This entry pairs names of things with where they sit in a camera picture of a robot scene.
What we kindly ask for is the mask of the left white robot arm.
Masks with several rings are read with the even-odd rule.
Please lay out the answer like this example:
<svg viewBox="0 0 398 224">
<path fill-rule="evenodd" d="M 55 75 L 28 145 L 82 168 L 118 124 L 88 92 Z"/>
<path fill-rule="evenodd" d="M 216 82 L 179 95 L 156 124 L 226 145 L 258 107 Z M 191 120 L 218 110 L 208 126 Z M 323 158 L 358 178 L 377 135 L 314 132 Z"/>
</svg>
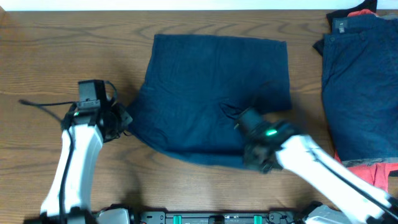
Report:
<svg viewBox="0 0 398 224">
<path fill-rule="evenodd" d="M 131 214 L 125 207 L 92 211 L 91 190 L 104 143 L 120 138 L 131 121 L 119 103 L 71 103 L 59 119 L 62 151 L 52 186 L 39 216 L 25 223 L 130 223 Z"/>
</svg>

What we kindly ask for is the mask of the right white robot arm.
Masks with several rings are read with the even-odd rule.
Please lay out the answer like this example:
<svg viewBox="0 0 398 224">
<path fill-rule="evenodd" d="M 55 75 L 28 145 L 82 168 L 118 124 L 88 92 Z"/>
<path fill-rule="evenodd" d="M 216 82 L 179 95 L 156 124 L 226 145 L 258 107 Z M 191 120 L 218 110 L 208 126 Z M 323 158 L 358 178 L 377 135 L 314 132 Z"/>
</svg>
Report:
<svg viewBox="0 0 398 224">
<path fill-rule="evenodd" d="M 397 199 L 334 160 L 286 120 L 270 122 L 248 108 L 236 120 L 246 138 L 244 163 L 264 174 L 289 170 L 328 198 L 351 223 L 397 223 Z"/>
</svg>

